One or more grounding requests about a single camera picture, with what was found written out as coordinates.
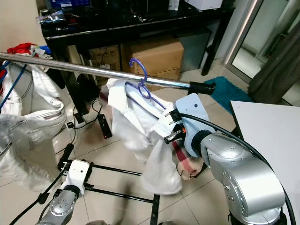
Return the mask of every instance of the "purple hanger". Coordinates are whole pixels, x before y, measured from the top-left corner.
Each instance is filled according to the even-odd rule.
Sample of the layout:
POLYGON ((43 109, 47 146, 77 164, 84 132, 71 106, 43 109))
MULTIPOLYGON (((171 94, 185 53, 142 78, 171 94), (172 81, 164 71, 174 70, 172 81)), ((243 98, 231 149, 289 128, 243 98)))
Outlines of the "purple hanger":
POLYGON ((147 73, 146 68, 144 67, 144 65, 143 65, 139 60, 137 60, 137 59, 135 59, 135 58, 132 58, 132 59, 129 61, 130 67, 133 66, 133 63, 134 63, 134 62, 136 62, 138 65, 140 65, 140 67, 143 69, 144 74, 145 74, 145 77, 144 77, 143 79, 140 80, 140 83, 139 83, 137 86, 135 86, 134 84, 129 83, 129 82, 126 82, 125 84, 129 84, 130 86, 132 86, 132 87, 138 89, 139 92, 140 92, 140 94, 141 94, 141 96, 143 96, 143 97, 146 98, 146 99, 152 99, 152 100, 155 101, 157 104, 159 104, 163 109, 166 109, 166 107, 164 107, 163 104, 161 104, 159 101, 157 101, 154 97, 151 96, 150 91, 149 91, 149 90, 147 89, 147 87, 145 86, 144 82, 147 81, 147 79, 148 79, 148 73, 147 73), (147 95, 143 94, 141 88, 144 88, 144 90, 147 92, 147 95))

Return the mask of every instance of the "black metal frame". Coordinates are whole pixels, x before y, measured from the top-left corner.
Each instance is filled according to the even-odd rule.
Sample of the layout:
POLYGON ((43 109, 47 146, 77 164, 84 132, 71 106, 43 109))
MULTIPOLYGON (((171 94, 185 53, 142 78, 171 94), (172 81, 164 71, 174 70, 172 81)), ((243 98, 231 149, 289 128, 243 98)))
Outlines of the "black metal frame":
MULTIPOLYGON (((66 163, 71 164, 72 161, 71 160, 66 160, 66 163)), ((102 165, 95 165, 93 163, 90 163, 90 168, 93 168, 93 167, 98 168, 98 169, 103 169, 103 170, 115 171, 115 172, 120 172, 120 173, 127 173, 127 174, 131 174, 131 175, 135 175, 135 176, 141 176, 142 175, 139 172, 133 172, 133 171, 129 171, 129 170, 122 170, 122 169, 118 169, 118 168, 107 167, 107 166, 102 166, 102 165)), ((89 174, 87 174, 87 177, 89 177, 91 173, 92 173, 92 169, 89 171, 89 174)), ((84 187, 85 187, 85 190, 88 190, 88 191, 93 191, 93 192, 102 193, 102 194, 106 194, 106 195, 113 195, 113 196, 117 196, 117 197, 131 199, 131 200, 137 200, 137 201, 141 201, 141 202, 144 202, 144 203, 151 203, 152 204, 152 211, 151 211, 151 217, 150 217, 150 225, 157 225, 158 224, 158 208, 159 208, 159 198, 160 198, 159 195, 154 194, 153 199, 140 198, 140 197, 137 197, 137 196, 125 195, 125 194, 121 194, 121 193, 117 193, 117 192, 97 189, 97 188, 94 188, 94 185, 88 184, 86 182, 84 183, 84 187)))

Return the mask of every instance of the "blue strap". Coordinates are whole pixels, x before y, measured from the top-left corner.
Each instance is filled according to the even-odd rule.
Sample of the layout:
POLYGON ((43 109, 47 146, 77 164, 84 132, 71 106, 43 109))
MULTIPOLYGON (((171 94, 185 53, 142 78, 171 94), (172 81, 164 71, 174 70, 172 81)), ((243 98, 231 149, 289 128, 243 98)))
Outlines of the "blue strap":
POLYGON ((27 67, 27 64, 25 64, 25 66, 23 66, 22 70, 20 71, 20 74, 18 75, 17 79, 15 80, 15 82, 13 83, 13 86, 11 87, 11 89, 8 91, 7 95, 4 97, 1 105, 0 105, 0 111, 4 105, 4 103, 6 102, 6 100, 8 99, 10 93, 13 91, 13 89, 15 88, 16 84, 18 83, 19 79, 21 78, 22 74, 24 73, 25 69, 27 67))
POLYGON ((10 63, 10 61, 7 61, 6 63, 4 63, 4 65, 2 65, 0 67, 0 69, 3 69, 4 70, 4 75, 0 78, 0 84, 2 84, 6 74, 8 74, 8 71, 5 69, 5 67, 10 63))

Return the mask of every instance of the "white shirt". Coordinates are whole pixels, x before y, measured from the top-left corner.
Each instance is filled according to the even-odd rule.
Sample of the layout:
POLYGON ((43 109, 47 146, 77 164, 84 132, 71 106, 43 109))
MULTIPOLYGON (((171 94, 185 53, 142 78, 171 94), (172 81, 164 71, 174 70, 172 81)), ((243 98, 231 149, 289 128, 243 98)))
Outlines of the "white shirt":
POLYGON ((169 125, 171 117, 165 117, 174 109, 171 102, 152 96, 145 99, 139 91, 126 81, 109 79, 108 105, 112 107, 112 133, 120 137, 135 157, 146 163, 142 175, 142 186, 159 195, 171 195, 181 190, 181 179, 172 161, 171 147, 164 142, 175 123, 169 125))

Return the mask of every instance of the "black cable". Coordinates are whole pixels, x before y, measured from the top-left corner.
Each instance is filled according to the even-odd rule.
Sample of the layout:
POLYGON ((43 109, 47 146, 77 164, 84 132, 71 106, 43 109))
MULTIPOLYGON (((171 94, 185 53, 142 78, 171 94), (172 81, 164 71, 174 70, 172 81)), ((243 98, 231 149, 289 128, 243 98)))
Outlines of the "black cable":
MULTIPOLYGON (((100 114, 100 111, 101 111, 101 109, 102 109, 102 106, 100 107, 100 110, 99 110, 99 111, 97 111, 97 110, 94 108, 94 103, 97 102, 97 100, 98 100, 97 98, 93 100, 93 102, 92 102, 92 108, 93 108, 94 111, 96 111, 96 112, 98 113, 98 114, 97 114, 97 117, 98 117, 98 115, 100 114)), ((74 121, 74 123, 75 123, 74 109, 75 109, 75 106, 74 106, 73 111, 72 111, 72 112, 73 112, 73 121, 74 121)), ((92 120, 92 121, 90 121, 90 122, 84 124, 82 127, 73 127, 73 129, 74 129, 74 138, 73 138, 71 144, 73 144, 73 142, 74 142, 74 140, 75 140, 75 137, 76 137, 76 130, 77 130, 77 129, 81 129, 81 128, 85 127, 86 125, 88 125, 88 124, 90 124, 90 123, 92 123, 92 122, 95 122, 96 119, 97 119, 97 117, 96 117, 94 120, 92 120)), ((62 150, 59 150, 58 152, 55 153, 55 155, 60 154, 60 153, 61 153, 63 150, 65 150, 65 149, 66 149, 66 148, 63 148, 62 150)))
MULTIPOLYGON (((228 130, 225 130, 221 127, 219 127, 218 125, 216 124, 213 124, 207 120, 204 120, 204 119, 201 119, 201 118, 198 118, 196 116, 192 116, 192 115, 188 115, 188 114, 184 114, 184 113, 180 113, 179 116, 181 117, 185 117, 185 118, 189 118, 189 119, 192 119, 192 120, 196 120, 198 122, 201 122, 201 123, 204 123, 218 131, 221 131, 222 133, 224 133, 225 135, 227 135, 228 137, 240 142, 241 144, 243 144, 246 148, 249 149, 249 151, 255 155, 257 158, 259 158, 260 160, 262 160, 265 164, 268 165, 268 167, 272 169, 272 167, 270 166, 270 164, 268 163, 268 161, 262 156, 261 153, 259 153, 259 151, 257 151, 255 148, 253 148, 249 143, 247 143, 246 141, 240 139, 239 137, 237 136, 234 136, 232 133, 230 133, 228 130)), ((292 208, 292 204, 290 202, 290 199, 289 197, 287 196, 287 193, 284 189, 284 187, 282 186, 283 188, 283 191, 285 193, 285 203, 286 203, 286 206, 287 206, 287 209, 288 209, 288 212, 289 212, 289 215, 290 215, 290 221, 291 221, 291 224, 292 225, 296 225, 296 218, 295 218, 295 215, 294 215, 294 212, 293 212, 293 208, 292 208)))
POLYGON ((45 211, 47 210, 47 208, 49 207, 49 205, 50 205, 50 203, 52 202, 52 200, 51 200, 51 201, 45 206, 45 208, 43 209, 41 215, 40 215, 39 218, 38 218, 38 221, 39 221, 39 222, 42 220, 43 215, 44 215, 45 211))
POLYGON ((103 58, 104 58, 104 55, 106 54, 107 48, 108 48, 108 46, 106 46, 105 51, 102 54, 102 59, 101 59, 100 65, 102 65, 102 63, 103 63, 103 58))
POLYGON ((39 195, 38 198, 30 206, 28 206, 23 212, 21 212, 9 225, 14 225, 26 212, 28 212, 33 206, 35 206, 59 180, 59 178, 63 175, 64 171, 65 170, 62 170, 57 176, 57 178, 53 181, 53 183, 50 184, 50 186, 41 195, 39 195))
POLYGON ((100 107, 99 111, 97 111, 97 110, 94 108, 94 103, 96 102, 96 100, 97 100, 97 99, 94 99, 94 101, 93 101, 93 103, 92 103, 92 109, 93 109, 94 111, 97 112, 96 118, 95 118, 94 120, 92 120, 92 121, 90 121, 90 122, 84 124, 84 125, 81 126, 81 127, 75 127, 75 128, 74 128, 75 130, 76 130, 76 129, 81 129, 81 128, 85 127, 86 125, 88 125, 88 124, 90 124, 90 123, 92 123, 92 122, 95 122, 95 121, 97 120, 98 115, 100 114, 100 111, 101 111, 101 109, 102 109, 102 106, 100 107))

